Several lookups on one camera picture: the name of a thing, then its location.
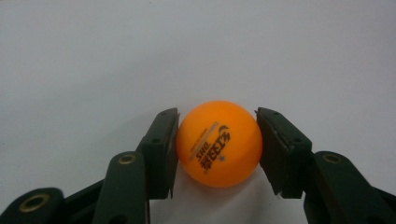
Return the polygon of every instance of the brand logo on ball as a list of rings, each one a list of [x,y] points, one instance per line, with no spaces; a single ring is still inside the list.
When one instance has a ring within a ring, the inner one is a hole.
[[[215,142],[208,143],[205,141],[201,149],[196,154],[198,162],[207,173],[212,168],[213,162],[219,157],[220,161],[224,161],[224,157],[220,156],[221,151],[225,148],[226,144],[231,140],[231,135],[228,132],[229,128],[226,125],[219,127],[219,136]]]

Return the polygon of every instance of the white surface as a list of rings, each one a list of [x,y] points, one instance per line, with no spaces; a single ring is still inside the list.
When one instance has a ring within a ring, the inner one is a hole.
[[[1,1],[0,212],[103,178],[155,115],[234,101],[281,112],[396,194],[395,1]],[[261,169],[209,189],[178,167],[152,223],[305,223]]]

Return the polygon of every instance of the table tennis ball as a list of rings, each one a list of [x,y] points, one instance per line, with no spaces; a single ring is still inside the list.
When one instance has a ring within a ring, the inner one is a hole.
[[[211,101],[198,105],[177,131],[177,155],[198,182],[224,188],[245,180],[262,155],[262,133],[240,105]]]

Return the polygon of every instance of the round hole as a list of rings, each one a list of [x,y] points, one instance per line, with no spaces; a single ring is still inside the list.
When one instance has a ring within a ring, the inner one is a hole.
[[[340,163],[341,162],[341,158],[337,155],[334,154],[324,154],[322,156],[323,160],[325,160],[326,162],[330,162],[330,163]]]
[[[136,160],[135,155],[123,155],[119,158],[119,163],[122,165],[132,163]]]
[[[386,223],[380,217],[367,217],[367,222],[370,224],[385,224]]]
[[[110,219],[108,224],[125,224],[127,223],[128,218],[125,215],[117,215]]]
[[[21,203],[20,211],[23,213],[33,212],[42,207],[49,200],[50,196],[46,193],[34,195]]]

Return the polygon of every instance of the robotic claw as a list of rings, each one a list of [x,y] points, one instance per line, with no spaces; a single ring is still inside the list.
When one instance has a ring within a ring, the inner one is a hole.
[[[265,136],[260,165],[274,194],[301,199],[305,192],[308,223],[396,223],[396,197],[372,187],[349,159],[314,154],[311,141],[274,110],[259,107],[256,115]],[[32,190],[6,209],[0,224],[149,223],[149,200],[173,196],[177,128],[177,109],[164,110],[136,151],[111,160],[104,180],[67,198],[59,189]]]

